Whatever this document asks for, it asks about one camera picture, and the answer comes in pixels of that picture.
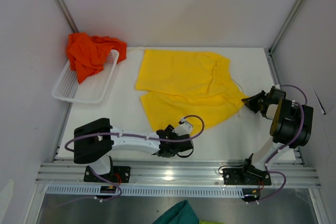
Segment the yellow shorts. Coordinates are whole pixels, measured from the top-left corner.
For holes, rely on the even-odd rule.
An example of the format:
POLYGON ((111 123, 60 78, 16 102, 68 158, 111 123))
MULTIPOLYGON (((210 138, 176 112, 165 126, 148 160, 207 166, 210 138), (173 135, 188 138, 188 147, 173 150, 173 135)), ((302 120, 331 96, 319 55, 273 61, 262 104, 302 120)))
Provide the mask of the yellow shorts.
POLYGON ((247 96, 230 76, 230 60, 209 51, 144 51, 135 89, 152 130, 174 124, 187 115, 194 130, 214 127, 243 107, 247 96))

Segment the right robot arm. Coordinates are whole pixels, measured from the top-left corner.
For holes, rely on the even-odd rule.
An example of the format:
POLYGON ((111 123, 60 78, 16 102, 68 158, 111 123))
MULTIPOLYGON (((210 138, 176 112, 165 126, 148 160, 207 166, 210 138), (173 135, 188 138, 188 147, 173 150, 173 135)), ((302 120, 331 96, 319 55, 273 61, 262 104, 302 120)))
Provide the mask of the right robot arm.
POLYGON ((271 120, 270 139, 255 154, 244 160, 240 179, 251 184, 265 182, 270 177, 268 167, 291 149, 305 146, 310 140, 313 107, 286 98, 286 92, 275 86, 270 91, 241 100, 252 112, 271 120))

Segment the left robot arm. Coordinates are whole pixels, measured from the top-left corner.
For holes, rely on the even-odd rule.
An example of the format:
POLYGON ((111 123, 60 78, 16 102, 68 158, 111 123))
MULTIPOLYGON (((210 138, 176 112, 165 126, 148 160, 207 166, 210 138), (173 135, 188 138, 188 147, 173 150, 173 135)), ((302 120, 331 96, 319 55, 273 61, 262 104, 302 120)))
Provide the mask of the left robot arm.
POLYGON ((112 127, 109 119, 101 118, 74 130, 73 161, 88 165, 102 182, 108 182, 114 176, 110 151, 171 158, 194 149, 190 140, 192 130, 192 124, 182 120, 178 127, 168 125, 163 130, 140 134, 112 127))

